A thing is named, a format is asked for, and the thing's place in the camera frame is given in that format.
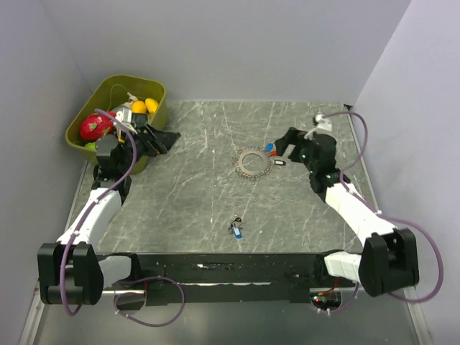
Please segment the aluminium rail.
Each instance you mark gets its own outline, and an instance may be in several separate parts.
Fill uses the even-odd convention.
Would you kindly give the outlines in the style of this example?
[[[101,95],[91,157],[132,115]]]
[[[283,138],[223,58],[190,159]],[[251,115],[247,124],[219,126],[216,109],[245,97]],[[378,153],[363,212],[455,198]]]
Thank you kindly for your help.
[[[45,305],[34,291],[20,344],[148,344],[155,331],[115,314],[113,299],[120,292],[104,291],[95,306],[74,317],[60,305]]]

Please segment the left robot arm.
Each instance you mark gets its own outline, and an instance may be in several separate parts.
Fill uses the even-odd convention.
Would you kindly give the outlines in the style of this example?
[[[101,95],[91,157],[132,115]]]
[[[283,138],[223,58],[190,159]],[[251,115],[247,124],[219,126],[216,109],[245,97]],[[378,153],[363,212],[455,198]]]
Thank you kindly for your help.
[[[145,156],[167,154],[181,136],[148,123],[134,127],[101,109],[96,114],[124,132],[125,141],[114,135],[97,141],[97,166],[86,204],[69,229],[56,242],[44,243],[37,253],[41,301],[63,305],[70,315],[74,314],[72,305],[94,305],[104,289],[118,282],[127,289],[140,284],[142,271],[136,254],[110,254],[101,259],[94,247],[124,205],[136,163]]]

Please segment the yellow lemon toy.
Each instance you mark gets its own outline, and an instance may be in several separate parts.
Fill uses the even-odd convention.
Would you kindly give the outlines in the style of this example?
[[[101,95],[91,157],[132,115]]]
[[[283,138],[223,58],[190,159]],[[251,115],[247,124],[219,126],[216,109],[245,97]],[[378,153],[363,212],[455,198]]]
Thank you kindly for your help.
[[[153,98],[146,98],[144,104],[149,115],[154,114],[159,107],[159,103]]]
[[[147,106],[143,101],[134,101],[131,105],[131,110],[136,114],[146,114]]]

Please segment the metal disc keyring organizer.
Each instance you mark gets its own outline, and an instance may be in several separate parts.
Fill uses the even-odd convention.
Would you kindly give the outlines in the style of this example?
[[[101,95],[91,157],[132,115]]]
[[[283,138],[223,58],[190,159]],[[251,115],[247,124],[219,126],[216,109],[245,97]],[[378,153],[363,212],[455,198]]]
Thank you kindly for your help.
[[[232,164],[237,175],[248,180],[263,178],[272,170],[272,159],[263,147],[249,146],[237,150]]]

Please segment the red dragon fruit toy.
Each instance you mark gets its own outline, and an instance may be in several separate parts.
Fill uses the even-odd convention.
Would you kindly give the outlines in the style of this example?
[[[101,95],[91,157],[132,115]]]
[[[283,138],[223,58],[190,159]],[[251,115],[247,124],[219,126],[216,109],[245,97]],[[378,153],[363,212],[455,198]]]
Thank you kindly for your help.
[[[114,122],[103,115],[93,113],[80,125],[79,135],[85,142],[95,142],[101,137],[112,133]]]

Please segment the yellow lemon toy back right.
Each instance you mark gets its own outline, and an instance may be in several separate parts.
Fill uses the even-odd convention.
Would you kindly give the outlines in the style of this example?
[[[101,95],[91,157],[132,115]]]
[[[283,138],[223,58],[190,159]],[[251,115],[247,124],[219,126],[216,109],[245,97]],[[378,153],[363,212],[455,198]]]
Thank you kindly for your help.
[[[149,115],[154,114],[159,107],[159,103],[153,98],[146,98],[144,104]]]

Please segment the grey spray bottle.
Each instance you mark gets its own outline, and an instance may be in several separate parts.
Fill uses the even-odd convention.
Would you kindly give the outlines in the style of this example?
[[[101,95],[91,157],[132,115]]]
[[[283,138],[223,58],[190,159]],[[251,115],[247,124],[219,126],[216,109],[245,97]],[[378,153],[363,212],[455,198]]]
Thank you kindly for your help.
[[[111,112],[116,114],[118,111],[122,111],[123,109],[131,110],[132,104],[139,100],[136,96],[132,95],[130,92],[127,92],[126,94],[128,95],[128,100],[122,103],[121,105],[114,107],[111,110]]]

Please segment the green lime toy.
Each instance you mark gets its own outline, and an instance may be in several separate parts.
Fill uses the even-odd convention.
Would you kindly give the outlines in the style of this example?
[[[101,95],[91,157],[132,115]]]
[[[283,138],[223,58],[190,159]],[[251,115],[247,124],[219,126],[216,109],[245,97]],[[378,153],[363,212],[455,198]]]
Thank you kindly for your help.
[[[87,142],[84,147],[88,150],[96,151],[96,143],[95,142]]]

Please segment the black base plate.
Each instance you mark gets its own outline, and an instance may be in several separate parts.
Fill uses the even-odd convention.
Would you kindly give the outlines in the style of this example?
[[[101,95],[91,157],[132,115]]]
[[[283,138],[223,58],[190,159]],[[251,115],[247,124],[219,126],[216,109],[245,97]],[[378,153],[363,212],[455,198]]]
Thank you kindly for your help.
[[[137,255],[134,274],[110,290],[146,292],[147,305],[168,303],[309,303],[314,291],[352,288],[330,276],[322,254],[233,253]]]

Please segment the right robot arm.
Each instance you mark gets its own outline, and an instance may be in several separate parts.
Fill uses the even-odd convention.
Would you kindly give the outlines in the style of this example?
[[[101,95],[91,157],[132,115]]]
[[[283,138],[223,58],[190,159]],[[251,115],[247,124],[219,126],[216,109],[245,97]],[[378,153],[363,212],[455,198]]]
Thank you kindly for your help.
[[[327,134],[312,134],[294,127],[275,141],[276,152],[303,164],[309,172],[310,187],[335,210],[355,233],[362,252],[323,253],[314,269],[319,285],[330,286],[338,278],[359,283],[372,297],[414,286],[420,280],[417,244],[409,229],[380,218],[359,200],[360,195],[347,176],[336,166],[336,140]]]

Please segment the yellow lemon toy back left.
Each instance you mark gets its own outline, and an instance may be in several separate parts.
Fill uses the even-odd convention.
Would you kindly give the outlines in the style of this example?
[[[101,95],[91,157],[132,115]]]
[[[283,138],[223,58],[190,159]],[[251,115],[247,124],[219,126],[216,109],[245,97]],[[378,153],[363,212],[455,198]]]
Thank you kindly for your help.
[[[136,114],[146,114],[147,106],[143,101],[134,101],[131,105],[131,110]]]

